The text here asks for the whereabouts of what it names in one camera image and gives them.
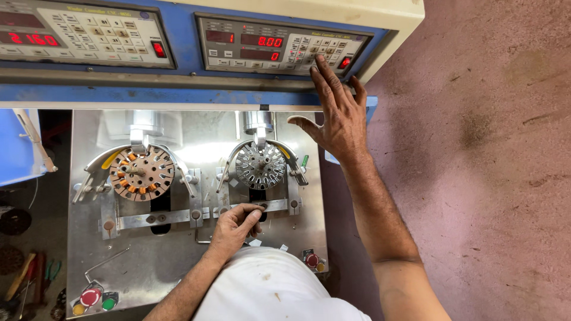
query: screwdriver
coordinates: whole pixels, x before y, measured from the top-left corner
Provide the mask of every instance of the screwdriver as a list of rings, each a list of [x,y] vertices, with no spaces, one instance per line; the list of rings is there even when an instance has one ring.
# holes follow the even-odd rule
[[[28,296],[28,288],[30,287],[30,281],[34,277],[35,266],[36,266],[36,259],[32,260],[32,262],[30,262],[30,264],[28,265],[28,271],[26,272],[26,277],[24,278],[24,280],[28,280],[28,285],[26,285],[26,294],[24,294],[24,301],[22,301],[22,311],[20,312],[20,318],[18,320],[21,320],[22,315],[24,314],[24,305],[26,304],[26,297]]]

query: white shirt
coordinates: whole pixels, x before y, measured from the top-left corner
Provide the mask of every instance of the white shirt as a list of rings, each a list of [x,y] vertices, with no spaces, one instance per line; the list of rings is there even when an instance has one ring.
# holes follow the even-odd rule
[[[224,266],[194,320],[366,320],[332,298],[302,261],[282,250],[246,247]]]

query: man's left hand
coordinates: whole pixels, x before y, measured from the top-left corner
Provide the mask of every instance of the man's left hand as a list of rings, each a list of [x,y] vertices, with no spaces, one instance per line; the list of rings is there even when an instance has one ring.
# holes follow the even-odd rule
[[[242,203],[222,213],[204,256],[224,265],[242,247],[248,234],[256,237],[262,231],[258,222],[262,211],[262,206]]]

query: person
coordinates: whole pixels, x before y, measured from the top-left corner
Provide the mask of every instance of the person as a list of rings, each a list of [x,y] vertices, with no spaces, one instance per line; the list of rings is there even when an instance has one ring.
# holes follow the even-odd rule
[[[341,84],[322,55],[310,70],[324,123],[292,116],[341,164],[359,236],[371,259],[386,320],[450,320],[433,292],[419,251],[366,146],[367,92],[357,78]],[[240,204],[222,214],[208,250],[147,315],[156,320],[370,320],[331,298],[303,262],[275,248],[242,247],[262,230],[263,207]]]

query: hand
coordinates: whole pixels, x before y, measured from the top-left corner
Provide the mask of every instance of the hand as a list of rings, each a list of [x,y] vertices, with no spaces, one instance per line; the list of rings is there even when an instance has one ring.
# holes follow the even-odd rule
[[[309,73],[323,106],[323,126],[302,116],[291,116],[287,122],[301,127],[317,144],[335,156],[341,165],[352,164],[368,154],[367,91],[352,76],[349,82],[355,88],[356,96],[353,98],[349,87],[341,84],[322,55],[318,54],[315,61],[319,71],[311,67]]]
[[[258,222],[262,211],[262,206],[242,203],[222,213],[204,257],[224,265],[242,247],[247,235],[256,237],[262,231]]]

